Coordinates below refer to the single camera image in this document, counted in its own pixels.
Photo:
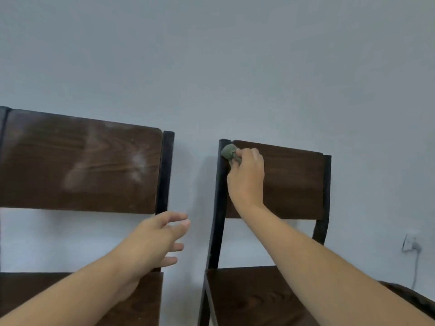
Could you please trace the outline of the person's right hand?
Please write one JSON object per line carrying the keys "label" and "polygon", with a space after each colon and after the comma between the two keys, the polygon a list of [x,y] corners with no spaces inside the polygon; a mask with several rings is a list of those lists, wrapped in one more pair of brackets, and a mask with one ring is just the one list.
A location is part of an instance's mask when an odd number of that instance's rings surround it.
{"label": "person's right hand", "polygon": [[233,161],[227,175],[228,193],[241,218],[264,207],[264,167],[240,166]]}

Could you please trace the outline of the white wall socket with plug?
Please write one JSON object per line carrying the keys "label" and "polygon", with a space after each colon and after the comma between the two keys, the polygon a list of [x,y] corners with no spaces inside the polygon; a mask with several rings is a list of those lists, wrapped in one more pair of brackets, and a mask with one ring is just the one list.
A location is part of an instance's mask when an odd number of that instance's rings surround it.
{"label": "white wall socket with plug", "polygon": [[422,247],[418,242],[418,232],[415,231],[406,232],[401,250],[402,252],[411,252],[411,251],[415,251],[417,253],[421,252]]}

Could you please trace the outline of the green cleaning cloth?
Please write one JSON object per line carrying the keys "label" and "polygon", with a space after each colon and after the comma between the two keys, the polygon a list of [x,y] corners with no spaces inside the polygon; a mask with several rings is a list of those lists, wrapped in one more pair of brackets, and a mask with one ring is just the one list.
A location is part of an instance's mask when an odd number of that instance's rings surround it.
{"label": "green cleaning cloth", "polygon": [[230,166],[233,165],[233,161],[237,162],[238,164],[242,163],[242,159],[237,154],[238,148],[235,144],[230,143],[224,146],[220,152],[220,155],[226,159]]}

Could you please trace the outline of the dark wooden chair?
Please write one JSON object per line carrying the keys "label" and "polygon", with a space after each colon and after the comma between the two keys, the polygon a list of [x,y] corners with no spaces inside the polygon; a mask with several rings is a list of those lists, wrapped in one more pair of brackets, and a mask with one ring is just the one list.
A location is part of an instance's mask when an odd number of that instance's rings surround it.
{"label": "dark wooden chair", "polygon": [[214,213],[198,326],[320,326],[276,266],[219,268],[226,219],[240,219],[227,191],[225,147],[257,148],[265,165],[264,203],[285,220],[315,220],[324,245],[330,214],[330,155],[241,140],[219,140]]}
{"label": "dark wooden chair", "polygon": [[0,208],[167,211],[175,133],[0,106]]}

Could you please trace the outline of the person's left forearm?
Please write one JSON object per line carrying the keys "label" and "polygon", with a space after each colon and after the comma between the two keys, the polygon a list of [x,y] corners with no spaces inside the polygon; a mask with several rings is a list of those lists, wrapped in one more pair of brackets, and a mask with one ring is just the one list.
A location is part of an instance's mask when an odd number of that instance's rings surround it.
{"label": "person's left forearm", "polygon": [[0,326],[95,326],[139,278],[139,270],[106,255],[0,318]]}

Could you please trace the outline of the dark wooden table edge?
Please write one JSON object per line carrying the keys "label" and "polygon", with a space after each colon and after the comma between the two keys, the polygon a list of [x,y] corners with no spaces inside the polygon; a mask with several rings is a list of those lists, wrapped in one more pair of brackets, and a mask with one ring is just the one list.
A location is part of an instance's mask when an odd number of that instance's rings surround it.
{"label": "dark wooden table edge", "polygon": [[379,281],[379,283],[435,320],[435,302],[431,299],[403,285],[386,281]]}

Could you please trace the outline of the person's right forearm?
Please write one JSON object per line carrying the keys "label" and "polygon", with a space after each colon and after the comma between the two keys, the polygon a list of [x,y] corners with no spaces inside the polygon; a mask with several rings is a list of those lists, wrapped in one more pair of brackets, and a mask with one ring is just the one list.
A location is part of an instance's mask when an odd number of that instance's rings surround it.
{"label": "person's right forearm", "polygon": [[263,205],[234,205],[320,326],[435,326],[435,320]]}

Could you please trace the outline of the person's left hand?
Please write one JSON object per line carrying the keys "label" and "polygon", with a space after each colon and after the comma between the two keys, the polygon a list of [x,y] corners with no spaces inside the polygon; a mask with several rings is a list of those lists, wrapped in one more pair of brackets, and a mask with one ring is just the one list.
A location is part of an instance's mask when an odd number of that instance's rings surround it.
{"label": "person's left hand", "polygon": [[142,277],[155,269],[155,216],[145,219],[109,256],[119,269],[117,301],[126,300]]}

